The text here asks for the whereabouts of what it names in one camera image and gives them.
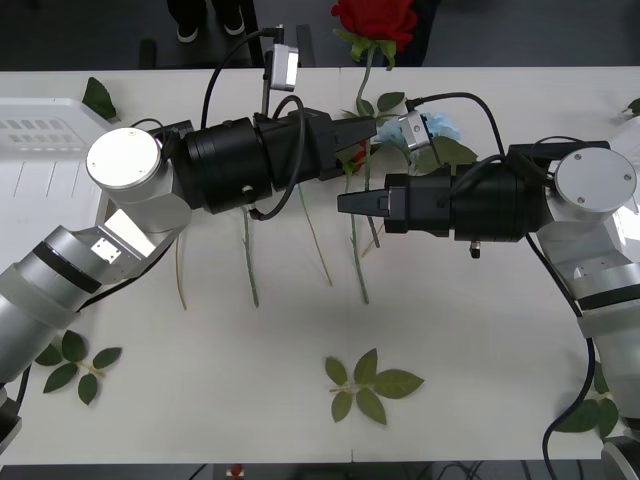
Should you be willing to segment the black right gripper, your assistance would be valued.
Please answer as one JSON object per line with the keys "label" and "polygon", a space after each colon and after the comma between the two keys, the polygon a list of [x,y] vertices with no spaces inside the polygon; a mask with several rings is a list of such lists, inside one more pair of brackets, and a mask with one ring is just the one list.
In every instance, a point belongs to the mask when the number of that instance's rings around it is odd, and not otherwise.
{"label": "black right gripper", "polygon": [[352,192],[337,197],[337,211],[384,219],[387,233],[421,231],[448,237],[452,225],[451,203],[441,202],[451,187],[448,171],[410,176],[388,174],[385,189]]}

